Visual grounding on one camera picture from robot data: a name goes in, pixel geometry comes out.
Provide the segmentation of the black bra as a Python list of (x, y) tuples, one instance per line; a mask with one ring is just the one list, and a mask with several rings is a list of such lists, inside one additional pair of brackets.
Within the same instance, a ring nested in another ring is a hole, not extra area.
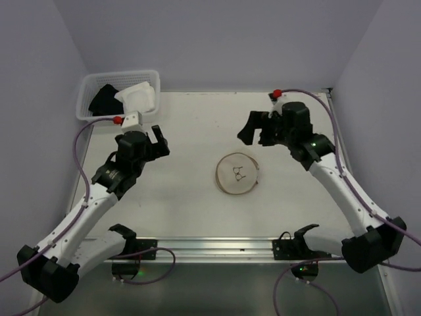
[(118, 90), (112, 85), (104, 85), (95, 95), (88, 110), (94, 117), (122, 115), (124, 113), (123, 104), (115, 98)]

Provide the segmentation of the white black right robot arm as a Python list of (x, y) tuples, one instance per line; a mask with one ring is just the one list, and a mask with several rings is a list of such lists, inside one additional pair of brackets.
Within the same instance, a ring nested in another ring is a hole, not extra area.
[(297, 230), (291, 241), (281, 242), (282, 250), (292, 250), (300, 259), (323, 253), (341, 256), (357, 273), (366, 272), (399, 251), (407, 228), (405, 222), (400, 217), (392, 219), (380, 209), (364, 212), (363, 205), (370, 199), (358, 184), (355, 190), (361, 198), (353, 195), (347, 183), (354, 182), (354, 178), (343, 170), (330, 139), (313, 131), (310, 111), (304, 103), (287, 102), (271, 112), (251, 111), (237, 136), (245, 145), (252, 145), (255, 130), (260, 130), (260, 145), (280, 144), (288, 148), (294, 160), (331, 195), (353, 233), (346, 237), (338, 230), (309, 224)]

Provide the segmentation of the white bra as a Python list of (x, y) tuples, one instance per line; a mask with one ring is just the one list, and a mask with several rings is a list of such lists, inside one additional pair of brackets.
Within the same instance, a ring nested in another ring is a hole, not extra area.
[(148, 82), (142, 82), (119, 91), (114, 98), (122, 103), (124, 114), (134, 111), (144, 114), (156, 109), (155, 89)]

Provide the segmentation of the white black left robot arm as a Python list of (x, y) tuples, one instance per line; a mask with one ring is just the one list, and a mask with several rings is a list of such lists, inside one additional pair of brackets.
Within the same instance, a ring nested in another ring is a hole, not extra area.
[(151, 128), (152, 142), (141, 127), (116, 136), (112, 152), (87, 185), (75, 208), (37, 246), (17, 254), (22, 280), (55, 303), (61, 303), (79, 280), (107, 259), (144, 258), (153, 248), (141, 248), (136, 233), (122, 224), (111, 226), (92, 244), (82, 242), (103, 215), (113, 208), (141, 176), (146, 163), (169, 155), (159, 126)]

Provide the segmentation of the white mesh laundry bag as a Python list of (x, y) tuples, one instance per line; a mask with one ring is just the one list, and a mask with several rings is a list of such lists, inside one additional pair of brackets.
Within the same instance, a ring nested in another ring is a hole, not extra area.
[(223, 156), (216, 164), (214, 179), (221, 192), (240, 196), (251, 192), (259, 183), (260, 166), (247, 153), (236, 151)]

